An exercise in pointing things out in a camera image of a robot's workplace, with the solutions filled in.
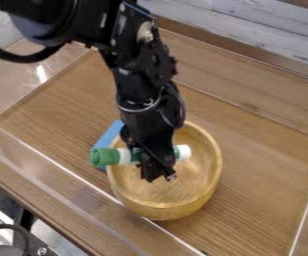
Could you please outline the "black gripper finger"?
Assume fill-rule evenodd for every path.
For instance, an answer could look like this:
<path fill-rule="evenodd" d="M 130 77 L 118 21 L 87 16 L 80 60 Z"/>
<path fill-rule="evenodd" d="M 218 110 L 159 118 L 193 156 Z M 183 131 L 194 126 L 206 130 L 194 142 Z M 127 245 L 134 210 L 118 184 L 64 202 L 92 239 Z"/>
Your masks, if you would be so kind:
<path fill-rule="evenodd" d="M 163 166 L 151 156 L 142 154 L 139 157 L 140 178 L 148 183 L 154 182 L 159 177 L 167 181 L 175 179 L 177 174 L 171 167 Z"/>

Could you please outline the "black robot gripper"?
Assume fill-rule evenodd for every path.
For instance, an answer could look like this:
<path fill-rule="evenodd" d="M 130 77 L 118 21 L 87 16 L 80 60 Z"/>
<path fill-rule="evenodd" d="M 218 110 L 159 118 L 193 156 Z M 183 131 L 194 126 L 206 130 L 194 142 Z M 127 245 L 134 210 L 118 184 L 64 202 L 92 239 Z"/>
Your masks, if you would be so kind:
<path fill-rule="evenodd" d="M 128 149 L 139 148 L 162 165 L 173 165 L 173 135 L 183 125 L 186 107 L 173 82 L 177 58 L 151 15 L 116 15 L 111 49 L 102 57 L 116 86 L 120 139 Z"/>

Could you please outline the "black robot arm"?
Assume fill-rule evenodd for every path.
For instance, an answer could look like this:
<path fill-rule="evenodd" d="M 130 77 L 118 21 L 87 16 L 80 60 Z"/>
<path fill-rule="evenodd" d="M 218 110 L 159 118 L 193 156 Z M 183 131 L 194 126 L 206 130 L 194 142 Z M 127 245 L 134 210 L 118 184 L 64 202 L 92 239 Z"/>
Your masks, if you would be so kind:
<path fill-rule="evenodd" d="M 0 0 L 22 35 L 43 49 L 0 59 L 35 63 L 78 42 L 99 51 L 116 86 L 120 138 L 139 151 L 140 178 L 173 180 L 173 136 L 183 126 L 186 105 L 173 77 L 177 58 L 161 39 L 155 17 L 136 0 Z"/>

